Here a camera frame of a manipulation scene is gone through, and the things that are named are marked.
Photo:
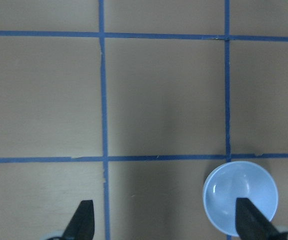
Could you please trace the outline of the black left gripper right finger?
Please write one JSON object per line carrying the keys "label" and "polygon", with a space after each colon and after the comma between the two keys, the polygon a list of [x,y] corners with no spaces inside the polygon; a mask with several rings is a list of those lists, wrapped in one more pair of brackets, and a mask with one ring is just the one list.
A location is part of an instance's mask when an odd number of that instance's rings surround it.
{"label": "black left gripper right finger", "polygon": [[235,228],[241,240],[286,240],[250,199],[236,199]]}

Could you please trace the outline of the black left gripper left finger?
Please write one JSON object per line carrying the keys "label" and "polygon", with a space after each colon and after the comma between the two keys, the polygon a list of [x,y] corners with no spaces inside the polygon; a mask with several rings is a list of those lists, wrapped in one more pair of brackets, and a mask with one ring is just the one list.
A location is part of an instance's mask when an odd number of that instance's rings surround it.
{"label": "black left gripper left finger", "polygon": [[94,204],[92,200],[80,202],[61,236],[62,240],[92,240],[95,234]]}

